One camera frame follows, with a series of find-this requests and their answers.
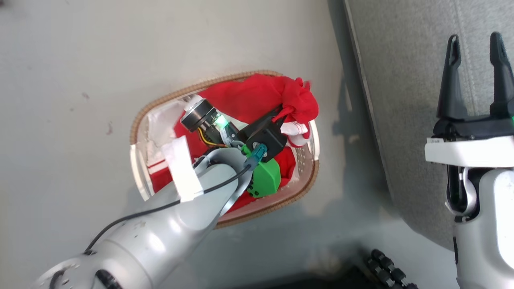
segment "white floor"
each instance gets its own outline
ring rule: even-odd
[[[0,6],[0,282],[26,288],[142,202],[129,129],[200,80],[312,80],[321,168],[299,202],[210,234],[162,288],[329,275],[382,249],[421,288],[457,288],[453,253],[396,216],[338,1],[5,0]]]

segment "green 3d-printed part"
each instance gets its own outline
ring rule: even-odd
[[[251,155],[251,151],[243,146],[246,156]],[[253,182],[248,187],[248,192],[255,198],[273,195],[280,185],[280,167],[276,160],[260,162],[253,171]]]

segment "blue connector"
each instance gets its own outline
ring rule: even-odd
[[[268,147],[265,144],[259,144],[255,149],[253,149],[252,154],[246,159],[243,166],[246,167],[247,165],[250,165],[250,169],[248,171],[253,171],[261,162],[267,151]]]

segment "yellow wire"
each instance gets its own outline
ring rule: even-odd
[[[216,146],[216,147],[225,147],[226,145],[224,144],[219,144],[219,143],[213,143],[213,142],[210,142],[208,140],[205,139],[205,136],[204,136],[204,132],[201,131],[200,128],[198,128],[198,134],[200,135],[200,138],[203,142],[205,142],[205,144],[207,145],[210,145],[210,146]]]

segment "black cable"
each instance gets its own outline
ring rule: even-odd
[[[235,174],[235,176],[231,177],[230,179],[224,181],[221,184],[217,184],[216,186],[210,187],[207,190],[204,190],[204,194],[210,193],[214,190],[217,190],[223,186],[228,185],[229,183],[233,182],[234,180],[238,179],[240,176],[242,176],[244,173],[246,173],[250,169],[250,165],[247,165],[244,169],[242,169],[239,173]]]
[[[63,270],[59,270],[59,271],[53,273],[53,276],[52,276],[52,279],[50,280],[50,285],[48,286],[48,289],[55,289],[57,280],[62,275],[64,275],[64,271]]]
[[[209,193],[209,192],[212,192],[214,190],[217,190],[223,186],[226,186],[228,185],[229,183],[233,182],[234,180],[238,179],[240,176],[242,176],[244,173],[246,173],[248,170],[250,169],[250,165],[246,166],[244,169],[242,169],[239,173],[235,174],[235,176],[229,178],[228,180],[220,183],[220,184],[217,184],[216,186],[213,186],[213,187],[210,187],[206,190],[204,190],[204,194],[206,193]],[[97,235],[96,237],[91,241],[91,243],[89,244],[89,246],[86,248],[86,250],[84,252],[88,252],[89,250],[91,250],[91,248],[93,247],[93,245],[98,241],[98,239],[100,239],[100,237],[105,233],[107,232],[109,229],[111,229],[113,226],[115,226],[116,224],[119,224],[123,221],[127,221],[127,220],[130,220],[130,219],[133,219],[133,218],[137,218],[137,217],[140,217],[140,216],[144,216],[144,215],[148,215],[148,214],[151,214],[151,213],[155,213],[155,212],[158,212],[158,211],[161,211],[161,210],[164,210],[164,209],[168,209],[168,208],[171,208],[175,205],[178,205],[180,204],[180,200],[176,200],[172,203],[169,203],[167,205],[164,205],[164,206],[161,206],[161,207],[158,207],[158,208],[155,208],[155,209],[151,209],[151,210],[147,210],[147,211],[143,211],[143,212],[139,212],[139,213],[135,213],[135,214],[131,214],[131,215],[128,215],[128,216],[124,216],[120,219],[117,219],[116,221],[108,224],[105,228],[103,228]]]

